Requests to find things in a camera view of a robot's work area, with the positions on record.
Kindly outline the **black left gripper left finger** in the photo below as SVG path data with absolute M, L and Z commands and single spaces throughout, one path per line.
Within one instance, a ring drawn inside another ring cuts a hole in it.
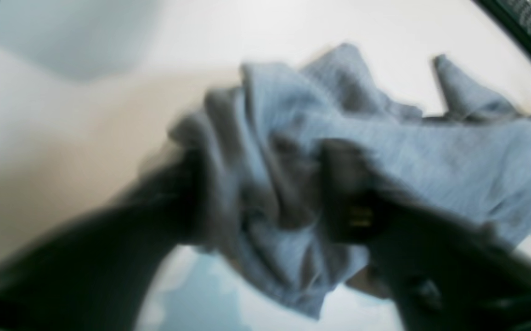
M 133 331 L 161 262 L 201 240 L 200 151 L 0 263 L 0 331 Z

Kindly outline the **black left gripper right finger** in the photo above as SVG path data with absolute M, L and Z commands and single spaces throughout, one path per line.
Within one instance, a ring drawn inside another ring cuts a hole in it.
M 362 152 L 321 144 L 326 233 L 362 245 L 407 331 L 531 331 L 531 262 L 488 226 L 401 203 Z

